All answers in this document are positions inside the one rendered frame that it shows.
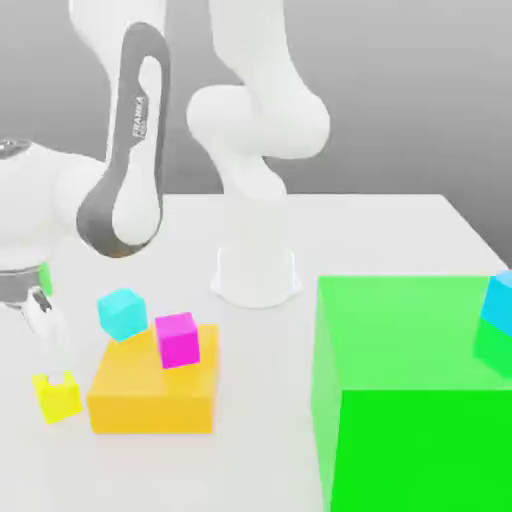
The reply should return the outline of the small cyan cube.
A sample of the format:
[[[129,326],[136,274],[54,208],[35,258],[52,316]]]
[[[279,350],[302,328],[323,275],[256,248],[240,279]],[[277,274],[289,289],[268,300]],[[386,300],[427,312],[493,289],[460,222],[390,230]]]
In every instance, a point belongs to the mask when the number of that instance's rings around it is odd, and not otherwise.
[[[122,342],[148,328],[145,300],[129,288],[117,289],[97,300],[102,329]]]
[[[512,337],[512,270],[489,278],[481,318]]]

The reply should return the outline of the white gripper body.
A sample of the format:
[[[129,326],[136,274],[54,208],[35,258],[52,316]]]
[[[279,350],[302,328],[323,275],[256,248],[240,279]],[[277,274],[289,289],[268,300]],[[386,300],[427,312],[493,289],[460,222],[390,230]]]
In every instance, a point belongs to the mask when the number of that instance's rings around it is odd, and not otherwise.
[[[25,305],[22,314],[35,335],[40,371],[45,375],[71,371],[71,349],[62,311],[55,305],[45,310]]]

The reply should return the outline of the large orange box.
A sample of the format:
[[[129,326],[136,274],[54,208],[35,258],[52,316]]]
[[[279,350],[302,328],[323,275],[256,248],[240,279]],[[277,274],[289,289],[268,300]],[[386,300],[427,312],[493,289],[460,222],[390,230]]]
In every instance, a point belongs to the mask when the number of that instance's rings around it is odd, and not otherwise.
[[[200,361],[161,365],[155,332],[109,341],[87,392],[96,434],[208,434],[213,431],[218,327],[198,327]]]

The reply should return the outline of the small yellow cube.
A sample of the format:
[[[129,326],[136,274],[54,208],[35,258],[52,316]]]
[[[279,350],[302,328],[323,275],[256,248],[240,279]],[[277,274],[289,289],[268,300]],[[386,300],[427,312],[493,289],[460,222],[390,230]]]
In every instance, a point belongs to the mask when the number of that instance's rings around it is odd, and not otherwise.
[[[82,411],[80,390],[71,371],[63,372],[63,381],[51,384],[45,374],[32,376],[36,399],[47,424],[53,424]]]

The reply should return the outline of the large green box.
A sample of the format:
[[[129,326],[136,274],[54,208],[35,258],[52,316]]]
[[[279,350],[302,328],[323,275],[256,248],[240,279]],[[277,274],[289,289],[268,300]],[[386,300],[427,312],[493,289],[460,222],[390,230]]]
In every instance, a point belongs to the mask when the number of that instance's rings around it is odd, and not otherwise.
[[[323,276],[311,413],[324,512],[512,512],[512,337],[491,276]]]

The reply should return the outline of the small magenta cube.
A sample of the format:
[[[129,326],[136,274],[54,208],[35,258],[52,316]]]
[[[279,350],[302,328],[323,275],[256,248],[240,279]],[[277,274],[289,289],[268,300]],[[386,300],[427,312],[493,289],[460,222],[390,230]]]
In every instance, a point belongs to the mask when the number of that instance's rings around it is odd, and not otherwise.
[[[190,312],[157,317],[155,332],[164,369],[200,361],[198,328]]]

